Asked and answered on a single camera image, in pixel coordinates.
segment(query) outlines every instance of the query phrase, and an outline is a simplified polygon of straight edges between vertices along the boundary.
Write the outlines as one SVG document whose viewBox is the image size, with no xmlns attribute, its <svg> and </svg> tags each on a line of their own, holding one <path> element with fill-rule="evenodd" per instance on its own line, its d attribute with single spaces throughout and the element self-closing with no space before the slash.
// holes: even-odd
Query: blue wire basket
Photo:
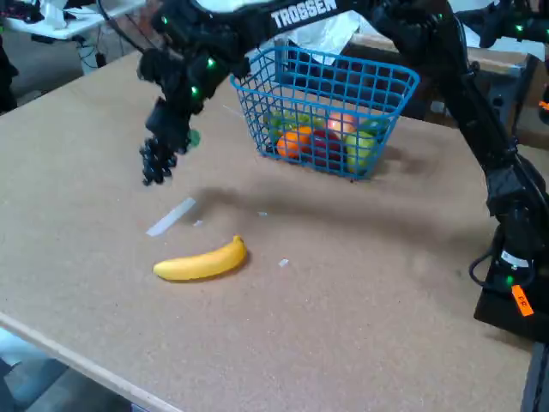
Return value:
<svg viewBox="0 0 549 412">
<path fill-rule="evenodd" d="M 231 83 L 257 150 L 350 179 L 370 175 L 419 83 L 402 66 L 289 45 L 250 64 Z"/>
</svg>

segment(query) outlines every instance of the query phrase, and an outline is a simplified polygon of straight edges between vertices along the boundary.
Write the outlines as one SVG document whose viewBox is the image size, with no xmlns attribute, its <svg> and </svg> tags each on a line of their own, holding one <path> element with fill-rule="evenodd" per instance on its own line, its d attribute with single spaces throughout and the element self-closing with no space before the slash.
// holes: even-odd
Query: black cable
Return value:
<svg viewBox="0 0 549 412">
<path fill-rule="evenodd" d="M 145 52 L 145 50 L 139 46 L 128 34 L 124 32 L 120 28 L 120 26 L 106 13 L 105 9 L 103 8 L 103 4 L 101 3 L 101 0 L 95 0 L 97 3 L 97 8 L 105 21 L 111 26 L 112 30 L 118 34 L 118 36 L 122 37 L 124 40 L 126 40 L 128 43 L 130 43 L 136 50 L 138 50 L 141 54 Z"/>
<path fill-rule="evenodd" d="M 493 245 L 491 245 L 490 249 L 488 249 L 488 251 L 484 255 L 482 255 L 481 257 L 479 257 L 477 259 L 475 259 L 471 263 L 471 265 L 469 266 L 469 276 L 471 277 L 473 282 L 475 282 L 480 287 L 482 287 L 484 289 L 488 289 L 488 290 L 497 290 L 497 289 L 493 285 L 491 285 L 491 283 L 481 281 L 474 274 L 474 270 L 477 268 L 477 266 L 479 264 L 481 264 L 482 262 L 487 260 L 490 256 L 492 256 L 493 252 L 494 252 L 494 248 L 493 248 Z M 528 262 L 528 277 L 524 280 L 524 282 L 517 283 L 516 285 L 520 286 L 521 288 L 527 288 L 528 286 L 530 286 L 532 284 L 532 282 L 534 281 L 534 278 L 535 278 L 534 260 L 530 260 Z"/>
<path fill-rule="evenodd" d="M 86 56 L 82 56 L 80 57 L 80 61 L 81 62 L 84 62 L 84 58 L 89 58 L 92 54 L 94 54 L 95 52 L 98 52 L 99 51 L 99 43 L 100 43 L 100 37 L 101 37 L 101 28 L 98 28 L 97 29 L 97 39 L 95 40 L 95 44 L 94 45 L 85 45 L 84 44 L 84 40 L 80 41 L 78 46 L 76 48 L 78 49 L 85 49 L 85 48 L 88 48 L 88 47 L 92 47 L 92 51 L 90 51 Z M 84 64 L 88 67 L 91 67 L 89 64 L 87 64 L 86 62 L 84 62 Z"/>
<path fill-rule="evenodd" d="M 484 262 L 485 260 L 487 260 L 493 253 L 493 247 L 490 246 L 490 249 L 488 249 L 488 251 L 482 255 L 481 257 L 475 259 L 471 265 L 469 266 L 469 276 L 471 277 L 471 279 L 473 280 L 473 282 L 475 282 L 477 285 L 479 285 L 481 288 L 484 288 L 484 289 L 489 289 L 489 290 L 493 290 L 494 287 L 488 283 L 488 282 L 484 282 L 484 281 L 481 281 L 475 274 L 474 274 L 474 270 L 477 268 L 477 266 L 479 264 L 481 264 L 482 262 Z"/>
<path fill-rule="evenodd" d="M 131 24 L 134 25 L 134 27 L 137 29 L 137 31 L 143 36 L 143 38 L 149 43 L 154 49 L 156 49 L 156 45 L 151 41 L 149 37 L 141 30 L 141 28 L 137 25 L 137 23 L 134 21 L 134 19 L 131 18 L 130 15 L 126 14 L 126 18 L 130 21 Z"/>
<path fill-rule="evenodd" d="M 98 68 L 99 68 L 99 67 L 97 67 L 97 66 L 92 66 L 92 65 L 88 64 L 88 63 L 86 62 L 86 60 L 84 60 L 84 59 L 81 59 L 80 61 L 81 61 L 82 63 L 84 63 L 87 67 L 89 67 L 90 69 L 98 69 Z"/>
</svg>

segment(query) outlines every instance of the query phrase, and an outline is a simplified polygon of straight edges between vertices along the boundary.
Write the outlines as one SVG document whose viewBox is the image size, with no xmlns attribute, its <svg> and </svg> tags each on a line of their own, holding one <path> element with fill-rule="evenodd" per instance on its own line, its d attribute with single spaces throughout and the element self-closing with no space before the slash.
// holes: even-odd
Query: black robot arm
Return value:
<svg viewBox="0 0 549 412">
<path fill-rule="evenodd" d="M 500 0 L 483 9 L 460 11 L 457 17 L 480 36 L 480 47 L 489 48 L 497 39 L 549 43 L 549 2 L 540 0 L 540 11 L 532 11 L 528 0 Z"/>
<path fill-rule="evenodd" d="M 348 10 L 363 15 L 393 40 L 419 73 L 437 84 L 484 170 L 487 206 L 499 226 L 483 257 L 492 258 L 486 281 L 474 275 L 480 259 L 472 265 L 471 277 L 485 291 L 503 299 L 510 296 L 513 285 L 528 291 L 548 254 L 546 185 L 530 162 L 517 153 L 516 143 L 477 89 L 478 67 L 469 64 L 463 27 L 445 1 L 280 0 L 216 14 L 195 0 L 166 0 L 152 21 L 155 30 L 163 34 L 166 49 L 147 51 L 139 67 L 141 78 L 159 84 L 165 95 L 147 121 L 154 137 L 142 148 L 145 183 L 161 183 L 170 175 L 174 152 L 185 153 L 190 143 L 190 116 L 202 110 L 203 102 L 214 96 L 225 78 L 230 73 L 248 75 L 245 53 L 279 33 Z M 482 320 L 527 334 L 514 330 L 513 322 Z"/>
</svg>

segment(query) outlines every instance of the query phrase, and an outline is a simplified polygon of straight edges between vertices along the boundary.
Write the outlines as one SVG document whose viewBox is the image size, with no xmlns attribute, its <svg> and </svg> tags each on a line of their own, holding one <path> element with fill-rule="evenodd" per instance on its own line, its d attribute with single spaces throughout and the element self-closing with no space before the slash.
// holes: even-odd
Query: yellow banana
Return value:
<svg viewBox="0 0 549 412">
<path fill-rule="evenodd" d="M 167 281 L 192 281 L 217 276 L 239 266 L 246 258 L 246 245 L 240 236 L 231 243 L 203 255 L 165 260 L 153 267 L 153 272 Z"/>
</svg>

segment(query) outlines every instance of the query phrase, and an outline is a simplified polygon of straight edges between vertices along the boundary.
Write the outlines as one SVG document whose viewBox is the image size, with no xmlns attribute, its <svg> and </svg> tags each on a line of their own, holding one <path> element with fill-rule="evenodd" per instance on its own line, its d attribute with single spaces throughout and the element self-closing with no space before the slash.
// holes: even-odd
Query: orange tag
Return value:
<svg viewBox="0 0 549 412">
<path fill-rule="evenodd" d="M 511 288 L 511 292 L 515 297 L 516 304 L 521 310 L 522 316 L 530 316 L 534 314 L 534 310 L 530 306 L 530 302 L 526 299 L 526 295 L 520 285 L 515 285 Z"/>
</svg>

